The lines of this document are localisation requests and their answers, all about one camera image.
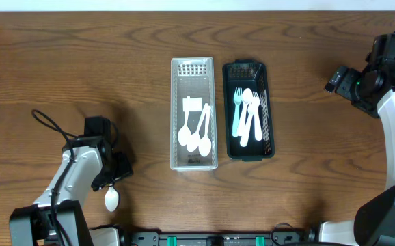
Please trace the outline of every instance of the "black basket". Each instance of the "black basket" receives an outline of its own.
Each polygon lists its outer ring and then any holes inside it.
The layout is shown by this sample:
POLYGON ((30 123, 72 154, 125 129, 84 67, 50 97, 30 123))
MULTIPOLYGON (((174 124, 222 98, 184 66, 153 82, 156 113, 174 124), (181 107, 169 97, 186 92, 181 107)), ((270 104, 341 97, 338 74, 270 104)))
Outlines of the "black basket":
POLYGON ((267 87, 266 66, 253 60, 236 60, 234 63, 223 66, 223 92, 225 98, 226 146, 228 156, 242 161, 261 161, 271 158, 275 154, 273 142, 271 105, 269 102, 269 89, 267 87), (262 127, 262 141, 254 137, 254 124, 251 125, 251 134, 247 146, 240 146, 240 137, 231 135, 232 121, 234 119, 234 93, 237 87, 242 90, 249 88, 258 92, 260 106, 258 115, 262 127))

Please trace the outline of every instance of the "green tape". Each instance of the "green tape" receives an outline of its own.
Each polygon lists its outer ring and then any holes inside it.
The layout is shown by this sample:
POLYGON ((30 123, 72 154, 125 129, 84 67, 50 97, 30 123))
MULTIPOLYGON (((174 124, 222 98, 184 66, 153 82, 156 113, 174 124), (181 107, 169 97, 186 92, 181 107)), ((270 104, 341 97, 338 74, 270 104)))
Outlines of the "green tape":
POLYGON ((263 236, 257 236, 255 238, 257 246, 266 246, 266 239, 263 236))
POLYGON ((169 236, 167 238, 167 246, 176 246, 176 237, 175 236, 169 236))

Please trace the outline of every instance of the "wooden tabletop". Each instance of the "wooden tabletop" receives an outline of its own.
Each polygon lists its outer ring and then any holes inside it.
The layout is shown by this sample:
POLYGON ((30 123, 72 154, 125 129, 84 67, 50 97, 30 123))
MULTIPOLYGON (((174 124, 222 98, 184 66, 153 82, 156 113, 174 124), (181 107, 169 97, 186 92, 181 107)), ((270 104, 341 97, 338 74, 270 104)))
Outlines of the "wooden tabletop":
POLYGON ((352 219, 385 185, 381 121, 323 91, 339 65, 361 70, 395 12, 0 13, 0 245, 8 220, 50 183, 64 139, 87 115, 117 122, 134 176, 117 184, 120 209, 90 192, 88 226, 163 232, 269 231, 352 219), (219 167, 169 166, 170 61, 213 57, 219 167), (267 65, 276 155, 255 163, 226 154, 222 66, 267 65))

